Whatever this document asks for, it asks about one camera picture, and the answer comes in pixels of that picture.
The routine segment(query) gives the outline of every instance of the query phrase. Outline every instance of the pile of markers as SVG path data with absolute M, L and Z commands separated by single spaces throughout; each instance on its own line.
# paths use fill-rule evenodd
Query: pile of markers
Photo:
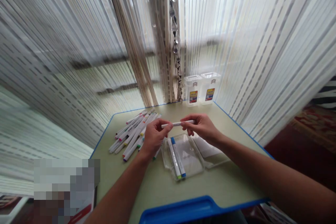
M 162 115 L 153 113 L 154 108 L 152 108 L 149 112 L 143 110 L 141 113 L 136 115 L 134 118 L 128 120 L 126 122 L 126 126 L 119 130 L 116 133 L 116 141 L 109 148 L 110 153 L 119 153 L 123 148 L 126 147 L 124 153 L 122 154 L 124 161 L 130 158 L 136 148 L 139 150 L 142 147 L 142 144 L 145 139 L 146 126 L 150 122 L 154 121 L 156 118 L 160 118 Z

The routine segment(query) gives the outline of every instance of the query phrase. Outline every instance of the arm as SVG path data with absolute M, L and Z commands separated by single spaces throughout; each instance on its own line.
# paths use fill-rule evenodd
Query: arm
M 162 129 L 162 124 L 169 126 Z M 163 138 L 168 136 L 172 128 L 171 122 L 161 118 L 147 125 L 141 151 L 90 214 L 85 224 L 128 222 L 146 169 L 161 146 Z
M 331 223 L 336 219 L 336 193 L 267 156 L 231 140 L 219 132 L 206 114 L 190 114 L 181 121 L 189 135 L 194 131 L 223 151 L 288 216 L 299 223 Z

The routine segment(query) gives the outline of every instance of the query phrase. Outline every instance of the left hand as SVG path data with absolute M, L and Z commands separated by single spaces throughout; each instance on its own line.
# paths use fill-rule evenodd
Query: left hand
M 168 124 L 164 129 L 161 128 L 162 124 Z M 140 150 L 140 153 L 152 159 L 158 149 L 160 148 L 164 137 L 168 137 L 169 131 L 173 128 L 173 124 L 161 118 L 155 119 L 146 127 L 145 141 Z

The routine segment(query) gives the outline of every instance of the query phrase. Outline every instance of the hand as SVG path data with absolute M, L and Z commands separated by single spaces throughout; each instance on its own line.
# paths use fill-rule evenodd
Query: hand
M 164 129 L 161 128 L 162 124 L 168 124 Z M 158 149 L 160 148 L 164 137 L 168 137 L 169 131 L 173 128 L 173 124 L 161 118 L 155 119 L 146 127 L 145 141 L 140 150 L 141 153 L 152 159 Z
M 191 124 L 189 120 L 195 120 L 195 124 Z M 182 130 L 187 130 L 188 135 L 194 135 L 194 131 L 209 144 L 214 145 L 218 142 L 221 133 L 214 126 L 207 114 L 189 114 L 180 120 Z

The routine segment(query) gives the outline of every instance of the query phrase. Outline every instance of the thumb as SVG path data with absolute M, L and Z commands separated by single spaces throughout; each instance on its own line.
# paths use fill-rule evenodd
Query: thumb
M 190 122 L 181 122 L 181 126 L 192 131 L 197 130 L 197 125 L 191 124 Z
M 161 134 L 163 137 L 165 137 L 165 136 L 169 133 L 169 131 L 172 130 L 172 128 L 173 128 L 173 124 L 170 123 L 170 124 L 167 125 L 163 130 L 160 131 L 160 134 Z

